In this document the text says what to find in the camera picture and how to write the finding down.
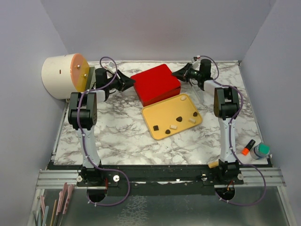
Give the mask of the clear and metal tongs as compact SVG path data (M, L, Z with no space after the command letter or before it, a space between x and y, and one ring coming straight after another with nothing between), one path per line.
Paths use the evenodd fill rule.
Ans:
M203 104L204 103L204 96L202 94L202 90L197 86L197 84L190 81L191 89L193 90L194 94L196 95L198 101Z

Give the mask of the red box lid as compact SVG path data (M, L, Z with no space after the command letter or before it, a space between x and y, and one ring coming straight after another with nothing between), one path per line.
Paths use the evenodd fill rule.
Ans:
M172 71L166 64L133 75L131 79L135 80L134 89L140 101L151 100L181 87L181 83L172 76Z

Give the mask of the red chocolate box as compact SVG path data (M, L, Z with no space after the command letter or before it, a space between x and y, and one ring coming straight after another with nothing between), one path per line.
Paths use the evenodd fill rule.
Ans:
M180 94L180 91L181 91L181 87L178 87L178 88L173 89L173 90L171 90L171 91L169 91L169 92L167 92L167 93L165 93L165 94L162 94L162 95L160 95L160 96L158 96L158 97L155 97L155 98L153 98L153 99L151 99L151 100L148 100L148 101L146 101L146 100L141 100L141 103L142 103L143 107L145 107L145 106L154 104L154 103L156 103L156 102L160 102L160 101L163 101L163 100L165 100L165 99L168 99L168 98L177 96L177 95Z

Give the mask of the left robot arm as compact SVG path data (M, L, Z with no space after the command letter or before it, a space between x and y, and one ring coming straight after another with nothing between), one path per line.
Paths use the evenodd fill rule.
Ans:
M101 166L94 135L98 117L97 104L107 101L111 90L123 92L135 84L135 80L124 75L120 70L110 78L109 73L112 72L106 68L95 69L92 76L95 82L90 83L92 89L82 93L72 92L70 96L68 122L77 132L84 169L97 169Z

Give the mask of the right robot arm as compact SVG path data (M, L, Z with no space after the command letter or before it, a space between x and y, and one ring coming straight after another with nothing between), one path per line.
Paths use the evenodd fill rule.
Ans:
M178 80L189 82L196 80L197 86L214 97L214 115L217 117L221 131L221 154L219 163L239 164L236 154L235 125L244 103L243 95L231 85L223 85L211 76L211 59L202 59L199 69L193 63L187 63L182 69L173 72Z

